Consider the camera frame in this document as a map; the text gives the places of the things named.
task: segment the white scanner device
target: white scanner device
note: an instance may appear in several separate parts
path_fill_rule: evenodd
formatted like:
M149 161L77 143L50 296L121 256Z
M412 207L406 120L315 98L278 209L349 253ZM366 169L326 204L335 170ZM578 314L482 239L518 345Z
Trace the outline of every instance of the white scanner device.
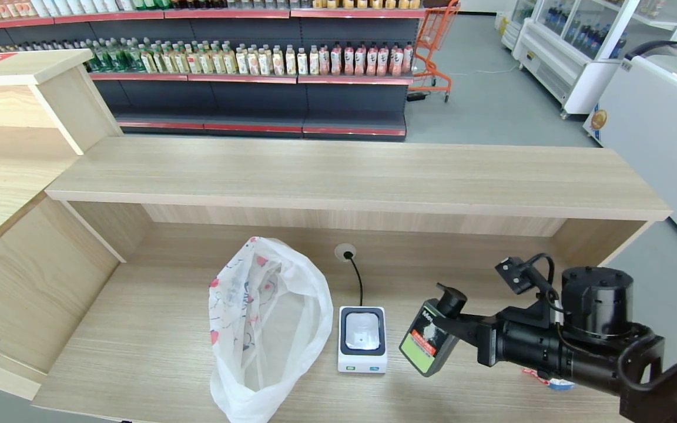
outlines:
M343 306L338 311L338 371L385 373L388 367L383 307Z

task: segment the plastic bag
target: plastic bag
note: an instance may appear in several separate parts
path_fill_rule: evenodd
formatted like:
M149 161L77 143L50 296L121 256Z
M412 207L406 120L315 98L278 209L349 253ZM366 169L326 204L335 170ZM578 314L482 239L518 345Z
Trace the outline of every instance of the plastic bag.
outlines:
M253 237L210 282L210 393L229 421L268 421L323 350L333 303L323 273L277 239Z

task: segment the orange shopping cart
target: orange shopping cart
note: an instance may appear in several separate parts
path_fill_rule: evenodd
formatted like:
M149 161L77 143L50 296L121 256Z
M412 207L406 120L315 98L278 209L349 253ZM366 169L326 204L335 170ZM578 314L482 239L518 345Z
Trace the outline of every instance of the orange shopping cart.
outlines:
M461 8L459 0L450 0L448 6L425 10L425 18L417 35L417 50L414 51L414 57L424 62L425 69L414 74L414 82L421 82L421 84L410 86L410 91L445 91L444 101L448 102L454 83L448 75L438 70L438 66L433 62L432 57L433 52L440 50L443 46L445 36L448 35L448 30L451 29L454 16L456 16L459 8ZM421 55L419 49L426 50L427 55ZM444 80L446 84L438 86L438 78Z

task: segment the black cable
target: black cable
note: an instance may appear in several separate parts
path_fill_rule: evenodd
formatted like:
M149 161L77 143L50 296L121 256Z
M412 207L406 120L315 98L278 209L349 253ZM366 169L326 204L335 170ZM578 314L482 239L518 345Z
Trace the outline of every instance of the black cable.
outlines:
M363 305L365 298L365 289L362 287L362 276L360 276L360 270L357 268L357 263L354 262L354 254L351 251L344 252L344 258L351 262L351 265L354 266L354 271L357 273L357 281L360 282L360 307Z

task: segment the gray floor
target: gray floor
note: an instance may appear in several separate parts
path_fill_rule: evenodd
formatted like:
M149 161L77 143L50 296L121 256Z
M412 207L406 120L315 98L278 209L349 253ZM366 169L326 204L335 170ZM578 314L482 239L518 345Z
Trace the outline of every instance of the gray floor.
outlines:
M500 45L491 16L459 16L438 68L454 90L448 104L434 94L407 107L408 142L596 146L581 120L562 121L559 106L528 73L507 71L516 62ZM666 366L677 361L677 227L653 225L611 263L636 279L634 320L666 337ZM0 392L0 421L99 423L102 420L29 407Z

